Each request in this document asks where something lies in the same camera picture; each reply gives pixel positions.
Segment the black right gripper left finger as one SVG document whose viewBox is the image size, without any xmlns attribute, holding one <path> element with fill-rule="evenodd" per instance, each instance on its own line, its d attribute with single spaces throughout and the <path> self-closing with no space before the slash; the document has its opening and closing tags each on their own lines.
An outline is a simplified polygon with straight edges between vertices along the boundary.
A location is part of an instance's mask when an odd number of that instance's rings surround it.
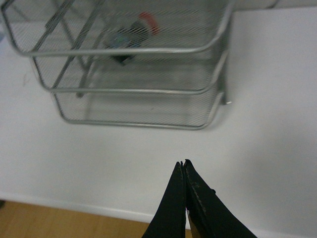
<svg viewBox="0 0 317 238">
<path fill-rule="evenodd" d="M 186 181 L 182 162 L 177 162 L 159 207 L 143 234 L 144 238 L 184 238 Z"/>
</svg>

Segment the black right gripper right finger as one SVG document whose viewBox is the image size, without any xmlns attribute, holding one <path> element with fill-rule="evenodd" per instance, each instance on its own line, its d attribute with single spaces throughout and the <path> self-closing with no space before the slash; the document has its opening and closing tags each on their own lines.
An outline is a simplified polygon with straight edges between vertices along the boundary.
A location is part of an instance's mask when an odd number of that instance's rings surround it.
<svg viewBox="0 0 317 238">
<path fill-rule="evenodd" d="M 184 164 L 186 208 L 194 238 L 251 238 L 253 233 L 223 204 L 195 170 L 192 162 Z"/>
</svg>

